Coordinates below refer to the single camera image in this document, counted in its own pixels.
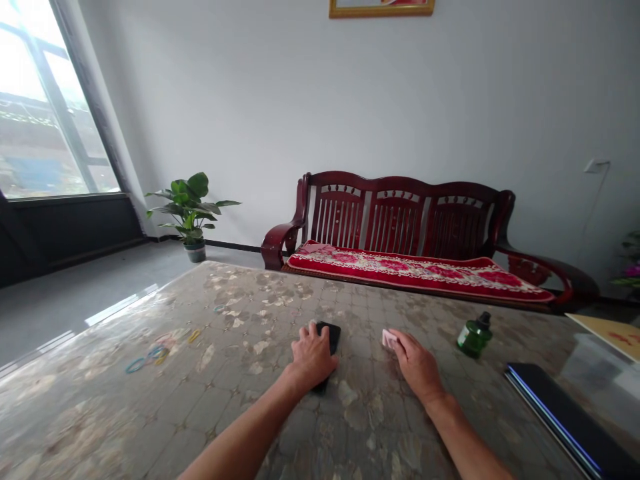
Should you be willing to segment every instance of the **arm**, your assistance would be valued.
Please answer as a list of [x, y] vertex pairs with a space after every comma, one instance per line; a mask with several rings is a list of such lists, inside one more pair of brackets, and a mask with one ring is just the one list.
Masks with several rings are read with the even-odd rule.
[[282, 246], [287, 242], [287, 251], [293, 252], [298, 229], [304, 226], [304, 223], [303, 220], [292, 220], [269, 230], [260, 247], [260, 253], [262, 253], [267, 270], [280, 270], [282, 268], [285, 263], [282, 259]]
[[600, 290], [596, 282], [582, 270], [572, 267], [567, 263], [520, 252], [513, 248], [506, 238], [501, 239], [496, 244], [495, 249], [505, 255], [532, 261], [554, 272], [560, 280], [562, 280], [565, 290], [562, 295], [553, 302], [553, 305], [558, 306], [562, 311], [576, 311], [592, 304], [600, 296]]
[[309, 176], [306, 173], [298, 180], [297, 200], [293, 219], [288, 223], [277, 225], [266, 234], [260, 252], [265, 261], [267, 270], [280, 270], [285, 264], [282, 259], [282, 246], [286, 244], [287, 252], [293, 253], [295, 242], [298, 238], [298, 230], [303, 228], [303, 236], [306, 232], [307, 204], [309, 202]]
[[400, 370], [422, 402], [464, 480], [513, 480], [509, 470], [485, 445], [438, 374], [435, 358], [411, 335], [390, 330]]
[[200, 454], [180, 480], [253, 479], [282, 424], [302, 397], [331, 374], [338, 358], [329, 354], [329, 328], [318, 336], [314, 323], [291, 344], [293, 362], [260, 399]]

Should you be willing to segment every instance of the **gold picture frame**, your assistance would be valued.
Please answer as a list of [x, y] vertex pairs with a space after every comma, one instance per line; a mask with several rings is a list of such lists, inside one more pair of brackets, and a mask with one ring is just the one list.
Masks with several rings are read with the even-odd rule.
[[434, 6], [435, 0], [329, 0], [329, 18], [430, 17]]

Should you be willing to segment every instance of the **wooden sofa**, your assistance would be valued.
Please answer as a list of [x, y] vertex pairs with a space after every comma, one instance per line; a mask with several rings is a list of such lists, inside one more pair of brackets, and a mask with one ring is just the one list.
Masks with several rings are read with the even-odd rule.
[[[478, 183], [429, 185], [408, 177], [368, 180], [343, 171], [307, 173], [298, 180], [293, 219], [267, 233], [261, 252], [267, 269], [292, 271], [283, 260], [283, 247], [293, 253], [300, 230], [302, 243], [311, 239], [335, 247], [436, 259], [492, 258], [498, 251], [509, 256], [510, 270], [520, 278], [540, 285], [553, 272], [564, 285], [564, 291], [542, 307], [516, 306], [575, 311], [592, 303], [599, 290], [584, 272], [509, 244], [507, 228], [514, 202], [512, 191]], [[513, 302], [498, 304], [514, 306]]]

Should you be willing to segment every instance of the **glass pane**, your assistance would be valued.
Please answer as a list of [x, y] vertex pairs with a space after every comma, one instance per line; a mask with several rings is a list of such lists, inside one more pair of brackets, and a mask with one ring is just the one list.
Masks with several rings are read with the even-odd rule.
[[89, 193], [24, 42], [0, 30], [0, 189], [6, 198]]
[[32, 36], [65, 48], [65, 41], [53, 16], [49, 0], [13, 0], [13, 2], [20, 10], [22, 24]]
[[9, 0], [0, 0], [0, 22], [12, 27], [18, 27], [20, 25], [18, 12], [11, 6]]
[[67, 111], [71, 114], [73, 123], [78, 129], [87, 154], [90, 157], [107, 158], [107, 152], [102, 145], [100, 134], [98, 134], [73, 65], [69, 60], [51, 53], [46, 53], [45, 56], [65, 102], [67, 102]]
[[65, 48], [49, 0], [0, 0], [0, 189], [8, 198], [120, 191], [73, 65], [42, 41]]

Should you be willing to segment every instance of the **black phone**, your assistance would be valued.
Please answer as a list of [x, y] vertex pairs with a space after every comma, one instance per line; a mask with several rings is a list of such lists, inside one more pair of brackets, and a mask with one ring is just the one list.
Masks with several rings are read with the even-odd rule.
[[640, 465], [542, 368], [508, 363], [505, 374], [588, 478], [640, 478]]
[[[322, 334], [322, 328], [324, 327], [329, 327], [329, 352], [334, 355], [336, 350], [338, 350], [338, 340], [340, 339], [340, 332], [342, 331], [342, 328], [330, 323], [319, 322], [318, 324], [316, 324], [318, 335]], [[311, 391], [314, 393], [323, 394], [327, 390], [328, 384], [329, 377], [312, 388]]]

